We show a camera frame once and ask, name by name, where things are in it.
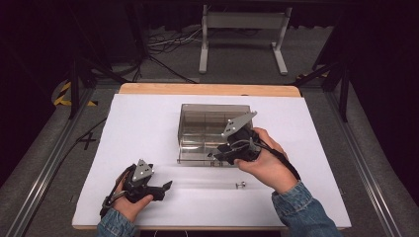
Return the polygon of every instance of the metal rail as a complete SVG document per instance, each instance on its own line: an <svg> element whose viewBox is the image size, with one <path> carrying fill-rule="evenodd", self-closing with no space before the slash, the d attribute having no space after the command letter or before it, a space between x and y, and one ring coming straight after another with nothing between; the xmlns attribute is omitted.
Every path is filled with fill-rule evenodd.
<svg viewBox="0 0 419 237"><path fill-rule="evenodd" d="M352 132L352 129L346 122L343 122L339 114L339 106L336 97L332 92L326 92L326 99L329 103L329 106L333 109L333 114L339 122L340 128L345 134L345 138L351 148L353 161L355 166L360 174L360 177L364 183L364 186L367 190L367 193L373 203L376 213L378 215L379 221L384 228L384 231L387 236L402 236L394 219L385 203L384 197L382 196L381 188L371 173L367 162L361 152L361 149L355 139L355 135Z"/></svg>
<svg viewBox="0 0 419 237"><path fill-rule="evenodd" d="M24 204L22 205L18 215L13 221L6 236L24 236L29 224L34 218L38 207L41 205L43 197L46 195L47 188L52 182L52 178L57 169L63 154L63 149L67 143L75 125L79 121L81 114L88 104L94 89L85 89L81 96L81 106L78 112L74 115L73 119L67 121L64 129L62 130L58 140L55 143L42 171L29 192Z"/></svg>

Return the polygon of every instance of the blue jeans jacket cuff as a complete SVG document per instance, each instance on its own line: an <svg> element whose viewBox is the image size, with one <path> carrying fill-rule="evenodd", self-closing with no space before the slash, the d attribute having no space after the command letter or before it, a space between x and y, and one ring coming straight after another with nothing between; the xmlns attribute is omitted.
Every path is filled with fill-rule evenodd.
<svg viewBox="0 0 419 237"><path fill-rule="evenodd" d="M301 181L298 181L292 189L282 195L277 192L272 193L272 202L279 217L299 212L312 201L313 197L310 191Z"/></svg>
<svg viewBox="0 0 419 237"><path fill-rule="evenodd" d="M133 236L135 226L115 209L111 208L98 224L98 236Z"/></svg>

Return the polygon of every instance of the yellow tape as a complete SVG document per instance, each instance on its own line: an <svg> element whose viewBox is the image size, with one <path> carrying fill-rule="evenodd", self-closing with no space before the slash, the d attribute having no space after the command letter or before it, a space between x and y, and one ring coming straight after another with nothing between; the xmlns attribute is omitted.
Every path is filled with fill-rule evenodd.
<svg viewBox="0 0 419 237"><path fill-rule="evenodd" d="M71 101L64 101L64 96L67 93L68 89L71 87L71 82L67 80L67 82L62 87L61 91L59 92L57 98L53 102L55 106L71 106ZM99 102L97 101L90 101L87 106L98 106Z"/></svg>

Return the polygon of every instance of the denim jacket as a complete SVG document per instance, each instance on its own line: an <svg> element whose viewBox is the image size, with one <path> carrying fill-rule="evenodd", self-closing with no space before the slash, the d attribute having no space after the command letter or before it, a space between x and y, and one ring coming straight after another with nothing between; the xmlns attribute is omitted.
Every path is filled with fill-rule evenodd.
<svg viewBox="0 0 419 237"><path fill-rule="evenodd" d="M272 193L272 202L278 217L296 236L342 236L335 223L324 212L321 203L312 197L302 182L279 195ZM131 237L135 226L111 208L98 224L98 235L105 237Z"/></svg>

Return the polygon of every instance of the clear plastic box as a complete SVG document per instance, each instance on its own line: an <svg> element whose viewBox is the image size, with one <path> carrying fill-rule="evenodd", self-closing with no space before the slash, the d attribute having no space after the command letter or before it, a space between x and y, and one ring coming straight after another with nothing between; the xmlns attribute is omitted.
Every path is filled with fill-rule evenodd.
<svg viewBox="0 0 419 237"><path fill-rule="evenodd" d="M223 166L223 162L212 156L219 152L218 145L226 143L221 134L229 119L249 112L250 107L242 105L182 105L178 130L178 163L188 166Z"/></svg>

